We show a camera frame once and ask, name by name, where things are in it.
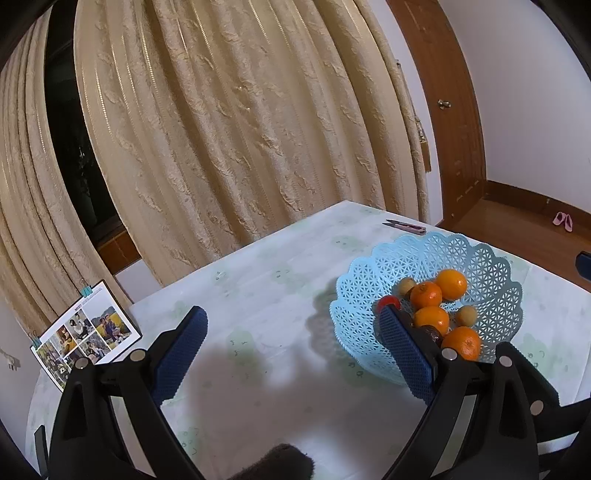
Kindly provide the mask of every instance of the white tablecloth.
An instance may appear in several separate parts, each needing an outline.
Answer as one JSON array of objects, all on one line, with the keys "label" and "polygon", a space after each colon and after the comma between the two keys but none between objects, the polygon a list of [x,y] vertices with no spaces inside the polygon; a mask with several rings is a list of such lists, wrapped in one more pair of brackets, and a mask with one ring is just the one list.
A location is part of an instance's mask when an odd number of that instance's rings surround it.
[{"label": "white tablecloth", "polygon": [[[192,305],[208,313],[203,347],[162,408],[207,479],[230,477],[279,442],[313,458],[316,480],[382,478],[400,453],[424,403],[362,370],[338,345],[328,310],[336,279],[354,258],[405,234],[382,225],[386,218],[404,220],[339,203],[131,307],[144,335],[136,346],[143,348],[175,328]],[[582,387],[582,379],[591,377],[585,372],[591,294],[495,252],[509,259],[512,278],[523,285],[524,322],[513,343],[556,387],[562,404],[588,396],[589,380]],[[34,465],[33,433],[44,423],[51,435],[59,396],[41,373],[27,426],[27,458]],[[137,445],[122,403],[116,408],[126,440]]]}]

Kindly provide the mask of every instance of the tangerine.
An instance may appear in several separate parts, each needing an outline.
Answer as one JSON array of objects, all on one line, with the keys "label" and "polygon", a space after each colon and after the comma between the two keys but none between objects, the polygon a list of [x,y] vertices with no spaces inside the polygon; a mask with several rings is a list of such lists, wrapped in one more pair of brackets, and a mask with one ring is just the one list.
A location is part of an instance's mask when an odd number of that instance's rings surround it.
[{"label": "tangerine", "polygon": [[410,291],[410,302],[417,310],[438,307],[442,301],[441,288],[432,281],[421,282]]},{"label": "tangerine", "polygon": [[435,279],[435,283],[441,289],[441,294],[446,300],[459,300],[468,289],[466,277],[452,268],[441,270]]},{"label": "tangerine", "polygon": [[441,343],[441,348],[453,348],[464,360],[478,360],[482,341],[478,334],[468,327],[454,328]]},{"label": "tangerine", "polygon": [[414,314],[414,326],[416,328],[431,325],[445,335],[449,330],[449,315],[438,306],[423,307]]}]

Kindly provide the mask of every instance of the curtain fold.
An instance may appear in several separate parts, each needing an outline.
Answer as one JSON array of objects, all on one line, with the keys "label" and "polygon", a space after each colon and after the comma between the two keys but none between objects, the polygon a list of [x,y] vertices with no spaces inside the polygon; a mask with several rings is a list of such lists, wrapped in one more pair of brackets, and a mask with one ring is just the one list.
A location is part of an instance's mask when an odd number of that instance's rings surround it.
[{"label": "curtain fold", "polygon": [[408,137],[408,144],[410,146],[411,158],[413,159],[414,178],[417,188],[417,203],[418,203],[418,218],[422,222],[430,223],[429,218],[429,199],[427,194],[427,178],[425,176],[425,162],[423,159],[423,149],[421,147],[421,140],[418,131],[417,116],[414,110],[413,101],[404,73],[402,72],[402,65],[396,60],[388,40],[384,35],[378,20],[369,7],[366,0],[354,0],[355,5],[359,8],[359,12],[367,23],[367,26],[376,42],[379,52],[382,55],[384,64],[388,70],[388,74],[392,81],[398,104],[400,106],[400,113],[404,121],[406,133]]},{"label": "curtain fold", "polygon": [[87,129],[161,284],[341,200],[427,219],[374,28],[353,0],[78,3]]},{"label": "curtain fold", "polygon": [[76,215],[51,144],[44,93],[49,15],[29,29],[0,74],[0,288],[33,335],[102,278],[130,304]]}]

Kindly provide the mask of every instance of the scissors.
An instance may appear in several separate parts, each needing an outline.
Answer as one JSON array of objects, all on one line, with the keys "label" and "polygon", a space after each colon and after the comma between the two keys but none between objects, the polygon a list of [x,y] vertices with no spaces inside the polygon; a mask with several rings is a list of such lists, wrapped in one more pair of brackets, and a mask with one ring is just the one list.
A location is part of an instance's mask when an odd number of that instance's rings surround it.
[{"label": "scissors", "polygon": [[382,225],[391,226],[392,228],[398,228],[399,230],[404,230],[405,232],[414,233],[415,235],[424,235],[427,233],[427,229],[420,225],[412,225],[410,223],[399,222],[397,220],[386,220],[387,223],[383,223]]}]

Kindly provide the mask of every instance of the wooden floor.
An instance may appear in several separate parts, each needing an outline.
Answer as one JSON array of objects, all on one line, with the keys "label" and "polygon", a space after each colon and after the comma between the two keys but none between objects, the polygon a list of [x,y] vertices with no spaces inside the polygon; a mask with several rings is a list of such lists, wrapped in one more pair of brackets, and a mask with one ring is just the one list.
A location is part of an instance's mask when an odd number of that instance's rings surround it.
[{"label": "wooden floor", "polygon": [[554,226],[552,218],[490,200],[480,200],[450,230],[486,242],[591,291],[581,278],[574,259],[581,250],[591,251],[591,232],[574,223],[572,233]]}]

